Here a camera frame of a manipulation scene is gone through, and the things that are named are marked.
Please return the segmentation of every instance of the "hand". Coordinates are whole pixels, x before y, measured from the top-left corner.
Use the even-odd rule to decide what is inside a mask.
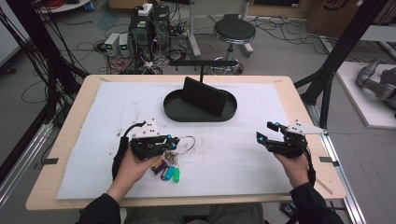
[[[128,148],[122,159],[117,177],[108,189],[107,194],[117,203],[120,203],[134,183],[142,178],[147,169],[160,158],[161,156],[157,156],[146,161],[140,161]]]
[[[309,182],[307,172],[308,160],[305,155],[293,159],[288,159],[275,153],[274,156],[282,163],[283,169],[285,169],[285,173],[294,189]]]

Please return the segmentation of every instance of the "black sleeve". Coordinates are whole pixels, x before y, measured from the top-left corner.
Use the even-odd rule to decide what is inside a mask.
[[[77,224],[120,224],[120,206],[107,194],[102,194],[99,198],[88,204]]]
[[[344,223],[336,213],[327,208],[323,197],[310,183],[301,185],[292,190],[290,194],[296,205],[297,218],[300,224]]]

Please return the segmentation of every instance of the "black tray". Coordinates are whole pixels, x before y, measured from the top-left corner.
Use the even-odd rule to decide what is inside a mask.
[[[192,105],[181,98],[182,90],[170,92],[163,100],[163,108],[169,119],[178,122],[222,122],[235,114],[237,102],[230,94],[220,116],[213,115],[198,106]]]

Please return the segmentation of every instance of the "stool base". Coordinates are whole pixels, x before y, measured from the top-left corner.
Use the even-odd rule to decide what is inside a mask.
[[[208,67],[208,73],[210,71],[210,73],[212,75],[234,75],[234,76],[242,76],[244,74],[244,65],[242,65],[238,60],[236,60],[235,58],[232,58],[233,61],[237,62],[236,66],[221,66],[221,67],[215,67],[215,66],[211,66]],[[214,61],[224,61],[223,57],[218,57],[216,58]]]

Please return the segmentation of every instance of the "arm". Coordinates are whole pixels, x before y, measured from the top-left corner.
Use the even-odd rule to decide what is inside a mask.
[[[297,208],[299,223],[344,223],[336,213],[327,208],[323,197],[309,183],[308,161],[304,155],[293,159],[274,155],[282,163],[293,186],[290,194]]]
[[[128,193],[152,163],[159,157],[153,157],[146,161],[139,161],[132,150],[126,150],[122,159],[116,179],[111,184],[107,193],[103,194],[88,204],[82,212],[78,223],[120,223],[120,201]]]

